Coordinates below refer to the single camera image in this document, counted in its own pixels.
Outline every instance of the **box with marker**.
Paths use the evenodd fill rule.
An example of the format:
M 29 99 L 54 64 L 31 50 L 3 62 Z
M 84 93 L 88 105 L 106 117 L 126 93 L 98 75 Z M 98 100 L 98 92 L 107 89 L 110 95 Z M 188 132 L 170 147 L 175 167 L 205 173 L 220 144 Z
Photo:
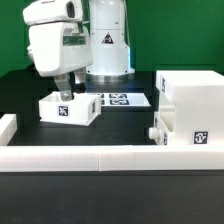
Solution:
M 98 95 L 74 94 L 74 99 L 64 102 L 59 92 L 53 92 L 39 101 L 39 115 L 43 122 L 88 126 L 101 114 Z
M 158 145 L 224 143 L 224 77 L 213 71 L 157 71 L 159 109 L 149 137 Z

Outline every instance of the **warning label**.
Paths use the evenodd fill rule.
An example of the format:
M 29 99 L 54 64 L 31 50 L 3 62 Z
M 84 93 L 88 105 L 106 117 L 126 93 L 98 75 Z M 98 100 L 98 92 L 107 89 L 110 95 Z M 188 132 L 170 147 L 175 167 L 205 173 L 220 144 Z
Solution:
M 106 37 L 103 39 L 103 44 L 114 44 L 113 39 L 110 35 L 110 33 L 108 32 Z

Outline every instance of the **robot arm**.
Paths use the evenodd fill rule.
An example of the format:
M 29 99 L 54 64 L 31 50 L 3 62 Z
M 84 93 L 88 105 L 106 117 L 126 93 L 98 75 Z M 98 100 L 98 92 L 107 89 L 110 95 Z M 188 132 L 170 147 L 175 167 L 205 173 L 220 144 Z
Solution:
M 54 77 L 63 101 L 72 100 L 75 78 L 70 75 L 84 85 L 85 67 L 93 61 L 81 0 L 38 0 L 23 15 L 31 26 L 28 52 L 36 69 Z

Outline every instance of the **white container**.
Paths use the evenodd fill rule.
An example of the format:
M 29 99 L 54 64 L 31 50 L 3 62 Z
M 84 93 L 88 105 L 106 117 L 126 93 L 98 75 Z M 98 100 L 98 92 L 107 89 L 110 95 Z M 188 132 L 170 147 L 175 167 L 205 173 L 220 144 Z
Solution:
M 157 71 L 159 111 L 149 137 L 158 145 L 223 145 L 224 77 L 213 71 Z
M 74 100 L 64 102 L 59 92 L 53 92 L 39 101 L 39 115 L 43 122 L 88 126 L 101 114 L 98 95 L 74 94 Z

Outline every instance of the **black table surface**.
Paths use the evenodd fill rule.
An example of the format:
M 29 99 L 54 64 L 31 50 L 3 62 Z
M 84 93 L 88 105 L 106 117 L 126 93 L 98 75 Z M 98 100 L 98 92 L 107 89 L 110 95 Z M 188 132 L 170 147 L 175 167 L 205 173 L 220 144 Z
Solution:
M 52 79 L 13 71 L 0 79 L 0 112 L 16 113 L 10 145 L 150 145 L 157 105 L 152 73 L 89 92 L 144 92 L 152 107 L 104 108 L 89 127 L 40 123 Z M 0 224 L 223 224 L 224 171 L 0 173 Z
M 87 92 L 144 93 L 152 103 L 153 75 L 137 73 L 129 82 L 97 84 L 87 82 Z M 53 78 L 20 70 L 0 79 L 0 112 L 16 113 L 18 131 L 9 145 L 149 145 L 148 128 L 153 124 L 153 106 L 102 107 L 102 114 L 90 126 L 40 122 L 38 101 L 57 91 Z

